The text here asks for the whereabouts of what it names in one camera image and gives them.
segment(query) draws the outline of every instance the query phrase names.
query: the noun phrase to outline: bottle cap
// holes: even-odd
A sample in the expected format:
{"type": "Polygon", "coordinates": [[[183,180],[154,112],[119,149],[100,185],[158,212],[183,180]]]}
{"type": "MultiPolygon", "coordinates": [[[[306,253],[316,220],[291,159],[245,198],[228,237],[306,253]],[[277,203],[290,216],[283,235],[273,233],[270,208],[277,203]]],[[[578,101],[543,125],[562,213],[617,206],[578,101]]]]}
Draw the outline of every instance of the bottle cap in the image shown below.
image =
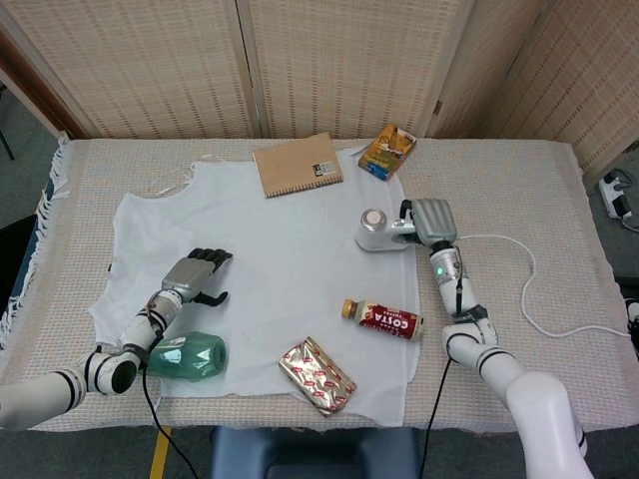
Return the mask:
{"type": "Polygon", "coordinates": [[[341,307],[341,317],[344,317],[346,319],[355,317],[356,311],[357,303],[352,299],[345,299],[343,302],[343,306],[341,307]]]}

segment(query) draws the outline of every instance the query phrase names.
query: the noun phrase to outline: bottle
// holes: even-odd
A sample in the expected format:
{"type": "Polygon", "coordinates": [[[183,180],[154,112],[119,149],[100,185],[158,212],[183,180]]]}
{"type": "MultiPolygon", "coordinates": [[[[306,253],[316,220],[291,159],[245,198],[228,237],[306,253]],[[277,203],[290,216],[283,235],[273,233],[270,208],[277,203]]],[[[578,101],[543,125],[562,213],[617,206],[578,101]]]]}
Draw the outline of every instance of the bottle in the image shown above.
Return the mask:
{"type": "Polygon", "coordinates": [[[223,339],[193,331],[186,336],[160,341],[151,351],[147,373],[195,382],[220,374],[227,366],[227,359],[223,339]]]}
{"type": "Polygon", "coordinates": [[[423,335],[423,317],[372,301],[355,302],[346,299],[341,308],[341,317],[354,319],[360,326],[411,341],[419,341],[423,335]]]}

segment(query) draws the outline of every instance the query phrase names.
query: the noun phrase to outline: yellow tape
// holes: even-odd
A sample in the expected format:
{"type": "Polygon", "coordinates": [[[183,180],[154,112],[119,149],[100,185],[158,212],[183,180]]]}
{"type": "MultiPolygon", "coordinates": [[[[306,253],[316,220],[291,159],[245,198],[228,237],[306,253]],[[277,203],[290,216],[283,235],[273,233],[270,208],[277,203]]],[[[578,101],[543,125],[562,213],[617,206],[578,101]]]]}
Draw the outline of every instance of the yellow tape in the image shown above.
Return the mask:
{"type": "MultiPolygon", "coordinates": [[[[171,427],[162,426],[166,433],[171,435],[171,427]]],[[[156,441],[156,452],[153,454],[153,464],[151,465],[151,474],[149,479],[163,479],[164,466],[167,463],[167,453],[169,452],[169,440],[158,431],[158,440],[156,441]]]]}

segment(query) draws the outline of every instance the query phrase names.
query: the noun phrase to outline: white cloth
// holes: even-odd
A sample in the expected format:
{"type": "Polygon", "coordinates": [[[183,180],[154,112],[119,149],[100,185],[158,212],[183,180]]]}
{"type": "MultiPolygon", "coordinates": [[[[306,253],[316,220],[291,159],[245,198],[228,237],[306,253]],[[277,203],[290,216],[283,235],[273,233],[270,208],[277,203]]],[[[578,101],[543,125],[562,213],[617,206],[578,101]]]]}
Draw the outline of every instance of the white cloth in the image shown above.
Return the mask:
{"type": "Polygon", "coordinates": [[[361,212],[398,211],[397,178],[385,183],[339,152],[344,182],[265,199],[254,163],[196,163],[180,193],[125,195],[115,215],[106,290],[90,308],[99,342],[115,343],[173,264],[194,247],[221,247],[234,259],[209,293],[217,308],[187,304],[166,337],[198,330],[222,337],[229,365],[197,383],[164,380],[163,395],[212,397],[294,392],[278,360],[312,336],[356,383],[345,411],[384,426],[403,421],[406,383],[419,345],[342,319],[345,298],[370,298],[418,312],[415,252],[366,253],[353,240],[361,212]]]}

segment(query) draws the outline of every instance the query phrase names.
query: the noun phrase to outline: notebook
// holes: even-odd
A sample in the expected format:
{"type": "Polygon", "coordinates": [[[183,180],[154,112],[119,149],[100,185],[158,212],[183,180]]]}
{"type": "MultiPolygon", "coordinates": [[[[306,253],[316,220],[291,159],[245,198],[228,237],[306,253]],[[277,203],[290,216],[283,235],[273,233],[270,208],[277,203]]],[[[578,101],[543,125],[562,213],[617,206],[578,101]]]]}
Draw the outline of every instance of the notebook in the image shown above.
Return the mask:
{"type": "Polygon", "coordinates": [[[253,156],[267,198],[343,181],[328,133],[255,150],[253,156]]]}

